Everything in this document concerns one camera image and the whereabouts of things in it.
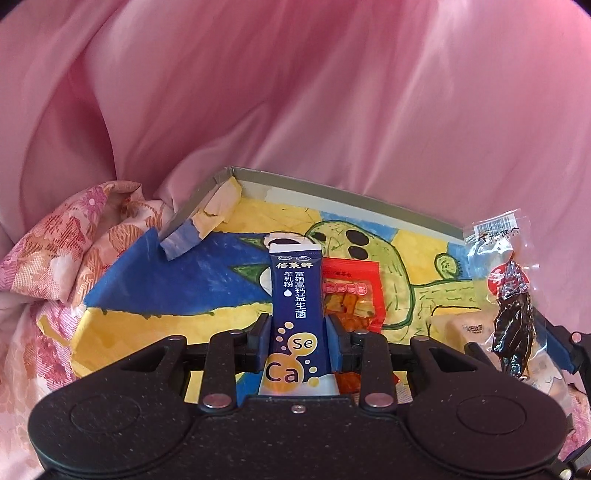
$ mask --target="screw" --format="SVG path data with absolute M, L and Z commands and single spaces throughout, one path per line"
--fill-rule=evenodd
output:
M 366 395 L 365 403 L 373 408 L 387 408 L 394 403 L 394 398 L 387 393 L 370 393 Z
M 560 480 L 570 480 L 573 477 L 573 473 L 570 468 L 565 468 L 560 472 Z
M 303 405 L 293 405 L 291 408 L 291 411 L 293 413 L 305 413 L 306 412 L 306 407 Z
M 203 397 L 203 405 L 208 408 L 226 408 L 232 404 L 232 399 L 225 393 L 210 393 Z

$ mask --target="red food package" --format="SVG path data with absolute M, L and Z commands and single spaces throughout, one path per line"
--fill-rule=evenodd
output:
M 379 263 L 345 258 L 323 258 L 324 311 L 335 314 L 348 332 L 365 329 L 379 333 L 386 318 Z M 394 382 L 398 377 L 392 374 Z M 341 394 L 357 398 L 361 376 L 354 372 L 335 374 Z

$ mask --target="black oval spot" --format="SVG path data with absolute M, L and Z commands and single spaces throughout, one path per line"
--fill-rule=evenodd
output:
M 298 240 L 294 240 L 293 238 L 275 238 L 269 242 L 269 245 L 276 244 L 276 245 L 299 245 Z
M 312 234 L 312 237 L 314 237 L 319 242 L 326 242 L 326 235 L 323 234 L 322 232 L 314 232 Z
M 349 255 L 351 255 L 353 258 L 356 258 L 357 260 L 367 260 L 369 257 L 368 253 L 365 251 L 365 248 L 361 247 L 349 247 Z
M 359 232 L 358 230 L 347 230 L 345 235 L 349 239 L 349 242 L 355 245 L 367 245 L 369 243 L 369 238 L 364 233 Z

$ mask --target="floral cloth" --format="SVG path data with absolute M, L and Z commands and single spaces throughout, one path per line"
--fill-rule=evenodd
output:
M 70 341 L 82 301 L 103 273 L 172 210 L 139 183 L 112 181 L 66 200 L 0 262 L 0 478 L 41 467 L 27 419 L 41 398 L 76 379 Z

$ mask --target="yellow bubble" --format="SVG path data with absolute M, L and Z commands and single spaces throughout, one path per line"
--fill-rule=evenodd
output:
M 316 335 L 310 332 L 294 333 L 287 341 L 287 348 L 294 356 L 310 355 L 317 345 Z
M 304 381 L 304 367 L 294 356 L 272 353 L 262 376 L 262 386 L 274 394 L 289 393 Z

